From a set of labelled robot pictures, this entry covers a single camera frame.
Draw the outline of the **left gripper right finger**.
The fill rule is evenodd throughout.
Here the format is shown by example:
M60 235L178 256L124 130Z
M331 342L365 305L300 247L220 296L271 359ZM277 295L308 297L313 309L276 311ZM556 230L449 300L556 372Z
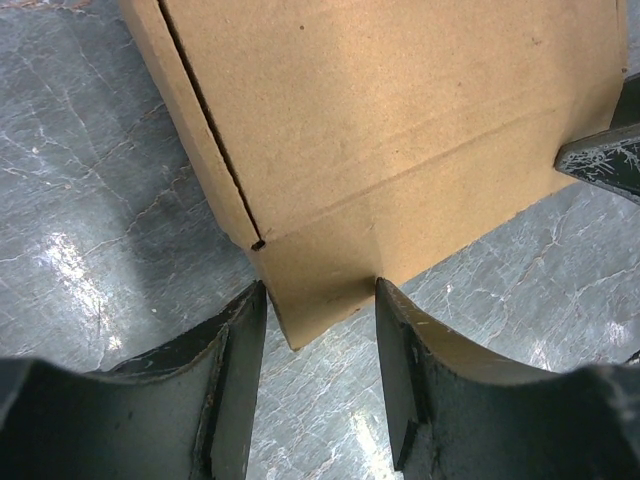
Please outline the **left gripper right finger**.
M376 335L392 463L407 479L635 479L639 368L566 373L495 353L386 279Z

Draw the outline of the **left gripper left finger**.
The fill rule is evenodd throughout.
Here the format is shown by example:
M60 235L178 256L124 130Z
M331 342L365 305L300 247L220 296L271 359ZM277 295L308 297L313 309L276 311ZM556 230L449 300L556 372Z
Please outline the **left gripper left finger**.
M107 371L1 362L5 479L242 479L266 333L255 282L214 317Z

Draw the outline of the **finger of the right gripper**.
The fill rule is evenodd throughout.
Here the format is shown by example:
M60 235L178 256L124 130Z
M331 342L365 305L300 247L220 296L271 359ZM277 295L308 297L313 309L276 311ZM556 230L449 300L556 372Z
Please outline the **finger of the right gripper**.
M610 128L617 129L640 121L640 74L625 79Z
M639 125L614 128L563 145L555 170L639 202Z

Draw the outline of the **brown cardboard box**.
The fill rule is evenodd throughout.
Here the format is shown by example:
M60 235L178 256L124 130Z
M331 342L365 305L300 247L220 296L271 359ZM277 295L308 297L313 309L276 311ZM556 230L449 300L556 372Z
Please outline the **brown cardboard box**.
M124 1L219 226L300 349L570 184L623 1Z

